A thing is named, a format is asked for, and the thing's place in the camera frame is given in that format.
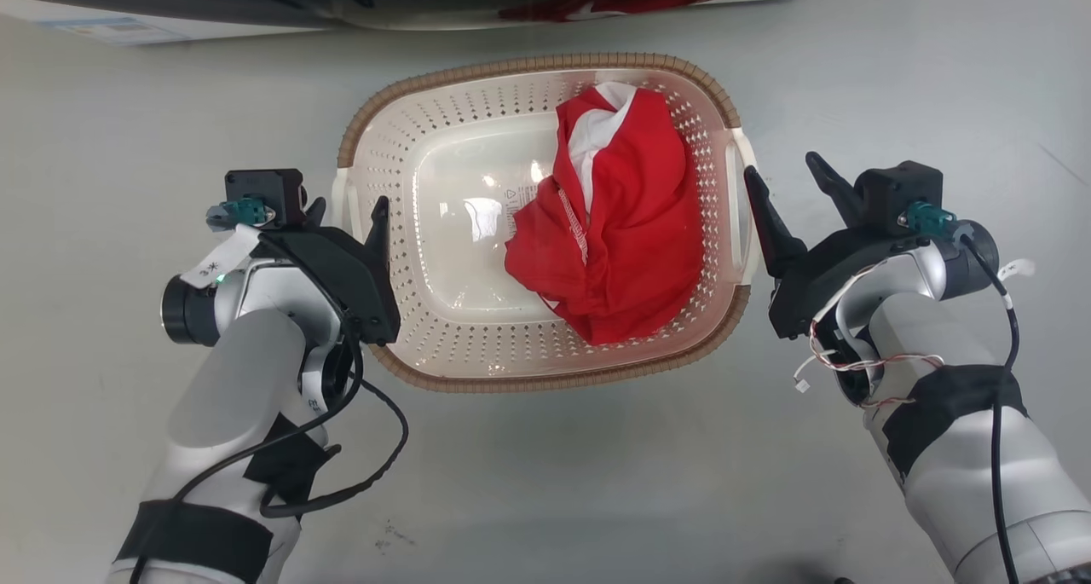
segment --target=black tape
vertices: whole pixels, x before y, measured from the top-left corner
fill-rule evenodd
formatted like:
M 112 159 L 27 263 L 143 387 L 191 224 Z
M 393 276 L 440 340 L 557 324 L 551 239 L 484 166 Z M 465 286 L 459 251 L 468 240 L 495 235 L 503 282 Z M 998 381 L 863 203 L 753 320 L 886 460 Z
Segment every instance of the black tape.
M 887 438 L 887 455 L 901 473 L 902 479 L 913 463 L 962 416 L 992 409 L 998 379 L 1004 377 L 1000 404 L 1027 416 L 1022 393 L 1015 377 L 992 363 L 968 363 L 964 367 L 939 367 L 923 377 L 909 393 L 914 403 L 901 405 L 883 425 Z
M 291 420 L 277 414 L 266 439 L 281 437 L 296 428 Z M 268 484 L 286 504 L 302 503 L 311 496 L 314 474 L 331 457 L 311 437 L 300 433 L 254 454 L 242 477 Z
M 149 539 L 147 547 L 142 547 L 145 539 Z M 254 584 L 265 569 L 272 543 L 269 529 L 230 510 L 145 501 L 136 511 L 136 521 L 117 560 L 145 555 L 153 560 L 212 569 Z

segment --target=black cylindrical motor cap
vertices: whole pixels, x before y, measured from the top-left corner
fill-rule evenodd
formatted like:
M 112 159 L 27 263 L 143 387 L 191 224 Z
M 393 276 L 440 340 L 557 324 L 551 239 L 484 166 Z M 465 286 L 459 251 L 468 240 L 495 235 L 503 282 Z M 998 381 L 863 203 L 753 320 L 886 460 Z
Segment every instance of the black cylindrical motor cap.
M 215 300 L 215 289 L 199 290 L 176 274 L 163 290 L 159 311 L 167 336 L 178 344 L 214 346 L 219 339 Z
M 972 228 L 970 238 L 973 239 L 973 245 L 978 247 L 978 251 L 981 252 L 982 258 L 985 258 L 990 269 L 994 273 L 998 271 L 1000 269 L 1000 252 L 996 249 L 996 241 L 993 239 L 993 235 L 990 235 L 988 230 L 985 230 L 985 226 L 971 219 L 959 219 L 958 224 L 960 226 L 969 225 Z M 957 241 L 954 245 L 947 243 L 940 246 L 940 250 L 944 252 L 944 261 L 947 266 L 947 288 L 944 289 L 942 300 L 952 299 L 992 287 L 993 282 L 990 281 L 988 274 L 978 263 L 978 260 L 973 258 L 970 250 L 966 249 L 961 243 Z

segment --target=basket bottom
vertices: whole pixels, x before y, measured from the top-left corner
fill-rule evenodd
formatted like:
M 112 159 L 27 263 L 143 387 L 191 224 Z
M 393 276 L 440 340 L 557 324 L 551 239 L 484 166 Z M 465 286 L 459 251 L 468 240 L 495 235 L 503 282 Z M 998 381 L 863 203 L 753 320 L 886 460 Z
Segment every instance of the basket bottom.
M 440 129 L 407 157 L 423 305 L 459 323 L 556 315 L 504 270 L 514 214 L 537 195 L 556 156 L 556 115 L 507 115 Z

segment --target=white fabric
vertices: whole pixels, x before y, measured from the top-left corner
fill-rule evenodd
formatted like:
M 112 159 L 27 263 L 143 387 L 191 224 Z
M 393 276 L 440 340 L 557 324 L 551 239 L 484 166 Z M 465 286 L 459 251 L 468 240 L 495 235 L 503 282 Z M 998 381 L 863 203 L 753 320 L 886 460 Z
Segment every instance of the white fabric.
M 568 157 L 572 159 L 573 168 L 576 169 L 576 177 L 579 177 L 587 217 L 591 215 L 591 200 L 595 196 L 592 181 L 595 156 L 613 141 L 636 95 L 635 87 L 615 82 L 600 83 L 595 86 L 595 91 L 599 92 L 611 107 L 618 109 L 618 112 L 591 109 L 580 115 L 572 129 L 572 136 L 568 138 Z

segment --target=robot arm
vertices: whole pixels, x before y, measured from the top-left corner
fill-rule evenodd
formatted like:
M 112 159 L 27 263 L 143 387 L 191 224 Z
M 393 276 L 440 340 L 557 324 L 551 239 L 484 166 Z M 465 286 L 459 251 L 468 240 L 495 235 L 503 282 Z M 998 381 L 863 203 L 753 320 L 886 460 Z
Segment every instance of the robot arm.
M 387 201 L 380 200 L 361 245 L 317 226 L 321 199 L 302 211 L 298 171 L 232 171 L 225 179 L 228 202 L 209 211 L 209 225 L 235 228 L 235 237 L 255 245 L 240 269 L 238 261 L 206 259 L 168 282 L 167 334 L 213 348 L 168 420 L 166 454 L 108 582 L 276 582 L 300 516 L 365 490 L 407 439 L 405 416 L 363 380 L 359 349 L 361 341 L 393 342 L 399 329 L 387 274 Z M 230 239 L 218 252 L 236 247 Z M 195 284 L 191 274 L 200 275 Z M 401 441 L 368 480 L 309 499 L 316 472 L 340 449 L 326 446 L 322 425 L 360 388 L 393 409 Z
M 807 165 L 847 226 L 810 251 L 745 174 L 778 336 L 806 336 L 836 371 L 956 582 L 1086 582 L 1091 503 L 1028 417 L 1010 362 L 942 303 L 993 283 L 988 231 L 939 208 L 937 169 L 903 162 L 850 187 L 817 154 Z

